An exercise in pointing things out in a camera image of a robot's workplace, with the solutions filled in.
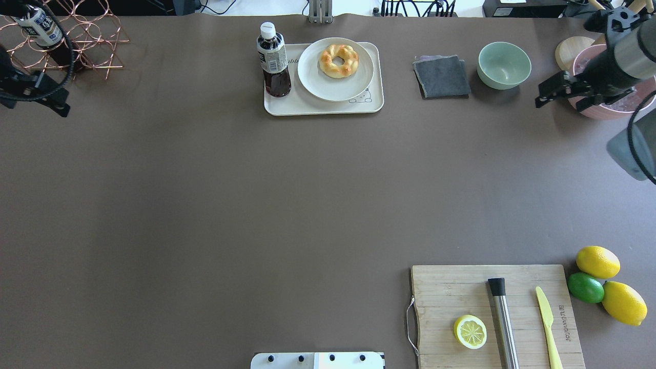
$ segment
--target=lemon slice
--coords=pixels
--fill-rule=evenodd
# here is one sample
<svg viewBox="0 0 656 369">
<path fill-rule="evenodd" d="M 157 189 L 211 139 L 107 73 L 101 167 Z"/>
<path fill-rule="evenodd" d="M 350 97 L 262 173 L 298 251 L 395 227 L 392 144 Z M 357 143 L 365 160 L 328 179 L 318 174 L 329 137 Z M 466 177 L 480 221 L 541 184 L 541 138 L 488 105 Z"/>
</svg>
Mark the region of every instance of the lemon slice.
<svg viewBox="0 0 656 369">
<path fill-rule="evenodd" d="M 485 324 L 474 315 L 462 315 L 453 325 L 458 342 L 469 349 L 480 349 L 487 341 Z"/>
</svg>

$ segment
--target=bagel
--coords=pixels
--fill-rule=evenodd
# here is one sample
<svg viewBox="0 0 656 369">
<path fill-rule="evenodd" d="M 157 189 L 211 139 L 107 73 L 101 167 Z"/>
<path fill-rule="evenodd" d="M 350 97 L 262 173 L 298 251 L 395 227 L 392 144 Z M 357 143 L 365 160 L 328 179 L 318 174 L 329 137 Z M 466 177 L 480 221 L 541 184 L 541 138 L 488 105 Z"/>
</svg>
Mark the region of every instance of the bagel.
<svg viewBox="0 0 656 369">
<path fill-rule="evenodd" d="M 333 59 L 336 57 L 344 59 L 344 64 L 335 64 Z M 358 70 L 358 64 L 358 53 L 349 45 L 330 45 L 319 58 L 319 67 L 331 78 L 346 78 L 353 75 Z"/>
</svg>

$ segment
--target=yellow knife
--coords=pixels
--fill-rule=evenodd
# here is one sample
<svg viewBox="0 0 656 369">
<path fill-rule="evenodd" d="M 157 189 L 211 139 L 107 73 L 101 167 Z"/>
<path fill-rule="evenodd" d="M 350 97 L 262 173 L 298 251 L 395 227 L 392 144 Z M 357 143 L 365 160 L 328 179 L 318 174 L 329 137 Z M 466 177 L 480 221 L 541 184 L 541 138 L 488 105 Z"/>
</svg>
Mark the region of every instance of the yellow knife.
<svg viewBox="0 0 656 369">
<path fill-rule="evenodd" d="M 551 369 L 563 369 L 563 364 L 560 362 L 560 356 L 558 355 L 558 349 L 556 348 L 554 334 L 551 332 L 551 325 L 554 323 L 554 313 L 551 311 L 549 300 L 546 299 L 542 288 L 536 287 L 535 293 L 537 294 L 537 302 L 540 305 L 540 313 L 542 314 L 542 323 L 544 324 L 546 347 L 549 350 L 549 363 L 551 364 Z"/>
</svg>

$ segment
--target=plastic bottle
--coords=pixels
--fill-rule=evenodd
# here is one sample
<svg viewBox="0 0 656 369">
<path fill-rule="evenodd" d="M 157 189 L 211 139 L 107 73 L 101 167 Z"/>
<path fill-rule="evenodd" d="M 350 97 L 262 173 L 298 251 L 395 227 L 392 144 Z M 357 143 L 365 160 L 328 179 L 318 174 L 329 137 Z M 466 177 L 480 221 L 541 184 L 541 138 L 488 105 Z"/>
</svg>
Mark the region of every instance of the plastic bottle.
<svg viewBox="0 0 656 369">
<path fill-rule="evenodd" d="M 257 51 L 260 54 L 266 92 L 273 97 L 283 97 L 291 91 L 291 78 L 287 67 L 285 39 L 276 33 L 271 22 L 262 23 L 261 36 L 257 39 Z"/>
</svg>

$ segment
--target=gray cloth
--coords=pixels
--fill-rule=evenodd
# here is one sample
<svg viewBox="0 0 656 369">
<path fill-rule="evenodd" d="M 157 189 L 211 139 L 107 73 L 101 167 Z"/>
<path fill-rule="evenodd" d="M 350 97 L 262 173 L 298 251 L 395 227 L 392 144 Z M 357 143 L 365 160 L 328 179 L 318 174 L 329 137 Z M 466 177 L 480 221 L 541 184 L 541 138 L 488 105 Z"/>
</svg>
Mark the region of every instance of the gray cloth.
<svg viewBox="0 0 656 369">
<path fill-rule="evenodd" d="M 469 95 L 472 90 L 464 68 L 464 60 L 452 56 L 420 56 L 413 62 L 424 98 Z"/>
</svg>

